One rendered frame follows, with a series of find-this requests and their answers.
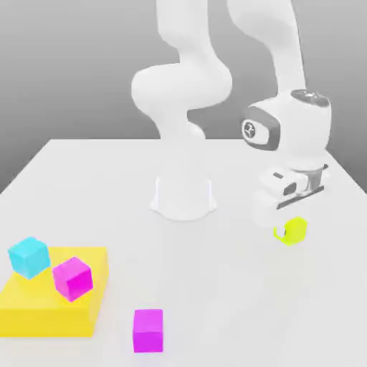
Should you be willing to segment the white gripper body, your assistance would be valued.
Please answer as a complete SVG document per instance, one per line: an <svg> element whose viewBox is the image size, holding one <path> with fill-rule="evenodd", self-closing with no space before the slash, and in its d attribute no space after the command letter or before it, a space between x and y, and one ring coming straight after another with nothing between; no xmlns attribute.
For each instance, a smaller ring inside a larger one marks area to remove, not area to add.
<svg viewBox="0 0 367 367"><path fill-rule="evenodd" d="M325 186L322 185L303 196L297 194L275 196L264 190L257 191L253 197L253 221L264 228L282 226L288 220L300 216L304 211L305 203L324 189Z"/></svg>

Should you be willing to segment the small lime yellow cube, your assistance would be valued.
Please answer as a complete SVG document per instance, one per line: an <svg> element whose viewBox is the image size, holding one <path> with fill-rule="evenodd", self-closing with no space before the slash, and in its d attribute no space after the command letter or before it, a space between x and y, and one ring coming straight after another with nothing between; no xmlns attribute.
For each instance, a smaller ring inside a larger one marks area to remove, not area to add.
<svg viewBox="0 0 367 367"><path fill-rule="evenodd" d="M273 230L274 237L280 240L287 246L298 244L305 239L308 222L302 217L295 217L286 221L285 223L286 233L283 238L279 238L276 235L276 227Z"/></svg>

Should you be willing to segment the small magenta cube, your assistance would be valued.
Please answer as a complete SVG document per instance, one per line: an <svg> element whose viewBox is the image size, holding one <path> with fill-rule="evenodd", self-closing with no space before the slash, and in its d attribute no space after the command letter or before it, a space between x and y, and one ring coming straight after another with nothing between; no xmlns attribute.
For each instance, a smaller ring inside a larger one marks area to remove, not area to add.
<svg viewBox="0 0 367 367"><path fill-rule="evenodd" d="M52 269L54 286L69 302L93 288L92 270L78 257L72 257Z"/></svg>
<svg viewBox="0 0 367 367"><path fill-rule="evenodd" d="M135 353L161 353L163 351L162 309L135 310L133 350Z"/></svg>

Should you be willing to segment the small cyan cube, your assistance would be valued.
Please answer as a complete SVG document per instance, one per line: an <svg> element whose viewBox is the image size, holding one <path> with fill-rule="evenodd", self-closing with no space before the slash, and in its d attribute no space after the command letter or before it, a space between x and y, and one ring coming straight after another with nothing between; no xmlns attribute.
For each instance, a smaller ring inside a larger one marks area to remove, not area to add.
<svg viewBox="0 0 367 367"><path fill-rule="evenodd" d="M30 280L51 266L48 246L28 237L8 249L13 271Z"/></svg>

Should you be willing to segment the large yellow box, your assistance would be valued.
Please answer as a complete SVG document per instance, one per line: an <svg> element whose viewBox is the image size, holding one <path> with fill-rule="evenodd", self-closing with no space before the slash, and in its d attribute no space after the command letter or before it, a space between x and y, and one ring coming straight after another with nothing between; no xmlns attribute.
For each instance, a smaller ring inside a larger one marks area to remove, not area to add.
<svg viewBox="0 0 367 367"><path fill-rule="evenodd" d="M77 257L91 269L93 288L70 302L54 286L52 269L31 280L13 273L0 291L0 337L91 337L108 281L104 247L50 247L53 267Z"/></svg>

